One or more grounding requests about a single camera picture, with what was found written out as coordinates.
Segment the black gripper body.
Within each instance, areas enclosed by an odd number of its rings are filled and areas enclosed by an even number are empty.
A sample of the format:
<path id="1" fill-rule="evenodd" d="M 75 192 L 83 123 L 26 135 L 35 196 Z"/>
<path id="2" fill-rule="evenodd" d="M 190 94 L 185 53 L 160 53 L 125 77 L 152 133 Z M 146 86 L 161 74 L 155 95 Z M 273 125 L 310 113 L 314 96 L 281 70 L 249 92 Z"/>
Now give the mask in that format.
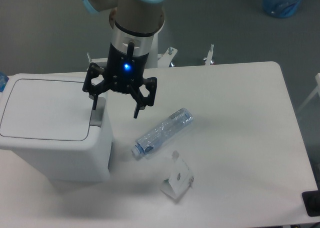
<path id="1" fill-rule="evenodd" d="M 128 94 L 131 87 L 137 93 L 140 91 L 149 55 L 135 56 L 134 49 L 133 42 L 128 44 L 124 52 L 113 45 L 110 46 L 107 65 L 102 76 L 108 83 L 113 84 L 111 90 Z"/>

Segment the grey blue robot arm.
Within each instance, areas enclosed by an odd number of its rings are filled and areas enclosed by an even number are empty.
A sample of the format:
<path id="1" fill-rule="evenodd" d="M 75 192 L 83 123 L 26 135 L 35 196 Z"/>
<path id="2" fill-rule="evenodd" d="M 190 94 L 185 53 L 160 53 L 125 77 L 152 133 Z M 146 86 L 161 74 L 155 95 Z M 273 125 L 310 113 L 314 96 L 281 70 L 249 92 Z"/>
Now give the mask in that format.
<path id="1" fill-rule="evenodd" d="M 91 13 L 115 9 L 112 37 L 104 66 L 91 61 L 82 90 L 97 107 L 100 94 L 112 90 L 130 94 L 136 101 L 134 118 L 140 110 L 153 106 L 157 79 L 144 78 L 154 35 L 163 26 L 164 0 L 82 0 Z"/>

